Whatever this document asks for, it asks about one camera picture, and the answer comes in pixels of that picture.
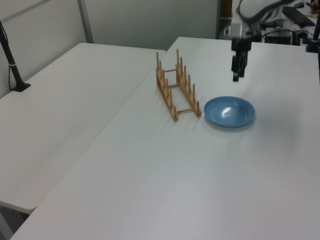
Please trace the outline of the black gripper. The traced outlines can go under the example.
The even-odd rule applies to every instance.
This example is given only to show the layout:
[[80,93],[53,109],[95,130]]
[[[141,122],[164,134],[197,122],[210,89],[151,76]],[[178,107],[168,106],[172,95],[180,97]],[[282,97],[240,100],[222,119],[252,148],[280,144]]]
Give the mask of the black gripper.
[[239,77],[245,76],[245,69],[248,63],[248,52],[252,48],[251,38],[232,38],[231,50],[236,55],[232,57],[231,70],[233,72],[233,82],[238,82]]

